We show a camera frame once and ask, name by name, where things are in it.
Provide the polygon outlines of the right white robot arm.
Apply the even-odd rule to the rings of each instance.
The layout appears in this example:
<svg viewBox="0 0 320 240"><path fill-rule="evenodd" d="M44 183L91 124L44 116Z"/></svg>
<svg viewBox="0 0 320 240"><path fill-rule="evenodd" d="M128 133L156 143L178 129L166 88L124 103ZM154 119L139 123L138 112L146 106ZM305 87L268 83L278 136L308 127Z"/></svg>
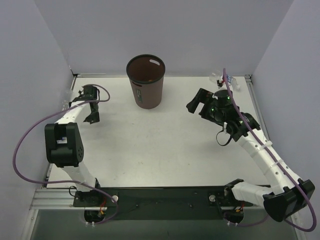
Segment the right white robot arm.
<svg viewBox="0 0 320 240"><path fill-rule="evenodd" d="M255 118L233 105L227 89L213 93L200 88L186 105L188 112L194 113L200 103L203 104L199 112L201 118L221 126L230 139L250 155L268 181L268 187L241 179L227 184L226 189L235 200L263 207L277 222L286 220L307 206L315 191L313 182L302 180L289 168L273 148L272 142L267 140Z"/></svg>

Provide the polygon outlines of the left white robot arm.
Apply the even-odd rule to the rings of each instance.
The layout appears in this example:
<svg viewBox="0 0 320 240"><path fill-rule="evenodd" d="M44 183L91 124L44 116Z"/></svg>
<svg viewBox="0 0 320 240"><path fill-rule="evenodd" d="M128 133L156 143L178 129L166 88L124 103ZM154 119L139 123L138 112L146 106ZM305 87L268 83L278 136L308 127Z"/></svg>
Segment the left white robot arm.
<svg viewBox="0 0 320 240"><path fill-rule="evenodd" d="M97 207L106 199L97 190L100 188L99 181L84 163L85 150L79 130L81 123L95 124L100 121L99 100L98 86L84 85L79 96L69 102L70 110L44 128L48 162L62 169L72 181L77 181L74 197L86 207Z"/></svg>

